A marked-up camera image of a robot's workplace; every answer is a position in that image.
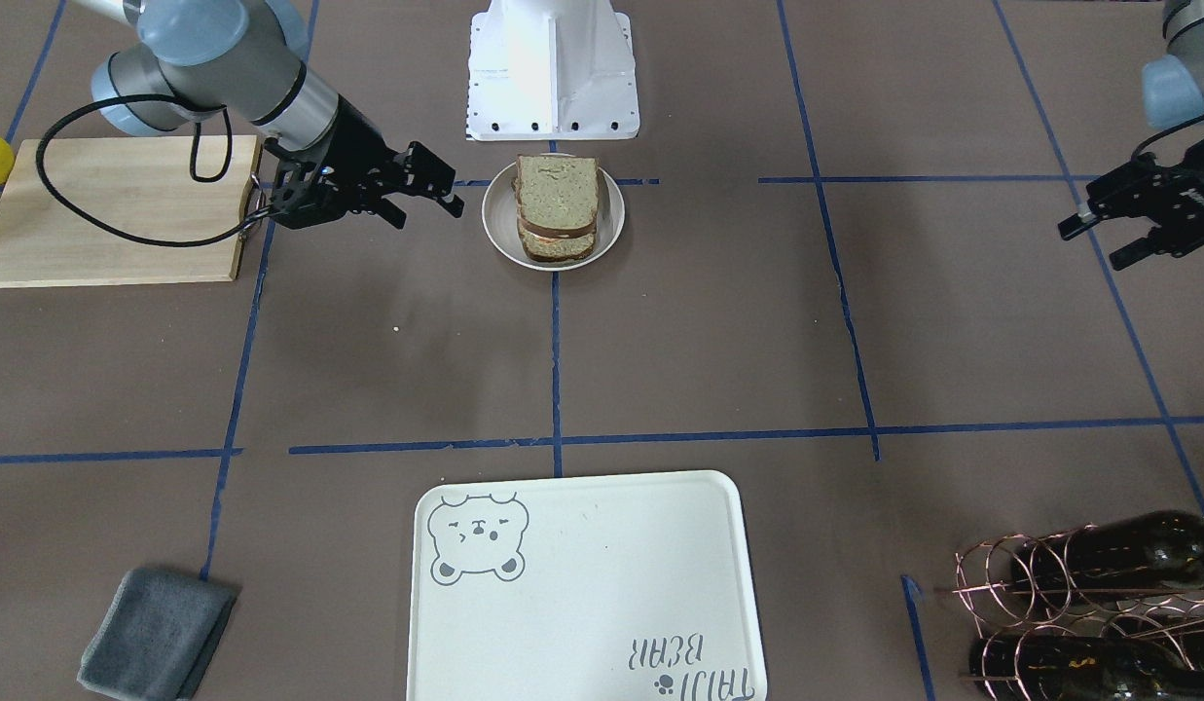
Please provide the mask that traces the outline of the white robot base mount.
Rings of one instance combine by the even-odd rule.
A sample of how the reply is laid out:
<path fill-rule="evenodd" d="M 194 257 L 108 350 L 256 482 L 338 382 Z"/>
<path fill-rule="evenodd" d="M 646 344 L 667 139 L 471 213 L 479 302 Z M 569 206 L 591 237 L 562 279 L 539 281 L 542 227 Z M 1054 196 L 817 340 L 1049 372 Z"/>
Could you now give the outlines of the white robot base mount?
<path fill-rule="evenodd" d="M 610 1 L 492 1 L 470 23 L 465 137 L 636 139 L 633 28 Z"/>

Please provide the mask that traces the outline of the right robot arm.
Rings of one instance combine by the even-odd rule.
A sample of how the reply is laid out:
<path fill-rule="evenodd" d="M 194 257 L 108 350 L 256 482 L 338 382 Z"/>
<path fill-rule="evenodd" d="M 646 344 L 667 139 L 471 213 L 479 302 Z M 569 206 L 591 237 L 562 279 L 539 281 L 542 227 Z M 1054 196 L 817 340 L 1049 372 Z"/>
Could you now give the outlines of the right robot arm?
<path fill-rule="evenodd" d="M 240 116 L 277 158 L 268 214 L 277 226 L 349 213 L 402 228 L 389 196 L 460 217 L 455 170 L 418 142 L 393 151 L 348 99 L 307 64 L 307 23 L 289 1 L 90 1 L 137 34 L 92 75 L 94 108 L 122 132 L 160 136 L 214 114 Z"/>

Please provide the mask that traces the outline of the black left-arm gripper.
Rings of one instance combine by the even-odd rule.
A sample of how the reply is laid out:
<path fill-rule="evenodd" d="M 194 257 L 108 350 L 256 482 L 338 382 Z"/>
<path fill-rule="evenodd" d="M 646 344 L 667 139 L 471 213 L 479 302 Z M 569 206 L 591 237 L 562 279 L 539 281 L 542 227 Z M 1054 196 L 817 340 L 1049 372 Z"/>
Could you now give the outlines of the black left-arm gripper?
<path fill-rule="evenodd" d="M 1088 204 L 1057 225 L 1068 242 L 1109 219 L 1146 219 L 1147 235 L 1110 253 L 1110 266 L 1123 271 L 1150 257 L 1187 257 L 1204 245 L 1204 139 L 1184 159 L 1162 166 L 1144 152 L 1088 185 Z"/>

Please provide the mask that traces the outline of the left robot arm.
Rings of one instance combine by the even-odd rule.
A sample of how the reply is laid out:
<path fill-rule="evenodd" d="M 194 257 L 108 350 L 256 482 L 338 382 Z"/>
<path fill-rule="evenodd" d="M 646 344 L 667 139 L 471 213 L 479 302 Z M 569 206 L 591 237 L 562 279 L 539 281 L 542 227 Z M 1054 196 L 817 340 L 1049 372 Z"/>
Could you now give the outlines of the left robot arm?
<path fill-rule="evenodd" d="M 1057 226 L 1061 240 L 1072 240 L 1104 220 L 1147 219 L 1147 235 L 1110 253 L 1117 272 L 1150 257 L 1188 257 L 1204 245 L 1204 139 L 1173 165 L 1150 151 L 1159 139 L 1204 124 L 1204 1 L 1167 1 L 1161 35 L 1165 54 L 1143 67 L 1144 110 L 1156 132 L 1090 182 L 1086 204 Z"/>

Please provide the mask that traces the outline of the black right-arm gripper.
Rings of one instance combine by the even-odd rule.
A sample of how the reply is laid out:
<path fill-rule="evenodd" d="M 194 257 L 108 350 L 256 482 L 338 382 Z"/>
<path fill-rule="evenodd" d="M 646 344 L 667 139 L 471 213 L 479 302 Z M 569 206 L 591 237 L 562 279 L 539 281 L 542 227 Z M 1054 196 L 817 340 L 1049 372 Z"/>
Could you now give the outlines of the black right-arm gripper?
<path fill-rule="evenodd" d="M 268 217 L 277 226 L 302 230 L 368 213 L 401 230 L 407 214 L 386 198 L 393 192 L 432 200 L 454 218 L 464 214 L 464 200 L 452 192 L 454 167 L 418 141 L 391 151 L 344 98 L 334 123 L 308 148 L 290 151 L 281 139 L 264 139 L 262 146 L 277 158 L 268 199 Z M 389 166 L 393 173 L 386 173 Z"/>

